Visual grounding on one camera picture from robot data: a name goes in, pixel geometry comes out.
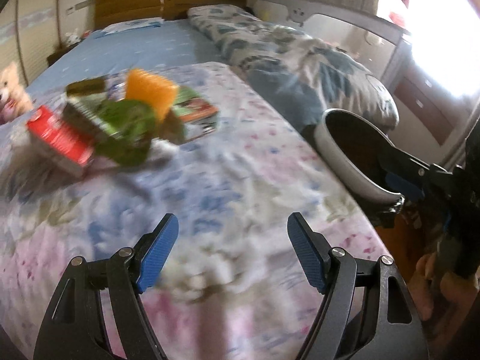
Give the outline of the right human hand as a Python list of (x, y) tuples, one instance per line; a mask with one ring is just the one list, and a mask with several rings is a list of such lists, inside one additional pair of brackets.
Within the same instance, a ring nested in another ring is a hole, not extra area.
[(423, 255), (408, 282), (417, 313), (422, 322), (439, 313), (448, 327), (462, 324), (479, 294), (479, 278), (473, 274), (464, 279), (452, 271), (440, 276), (435, 272), (436, 263), (437, 253)]

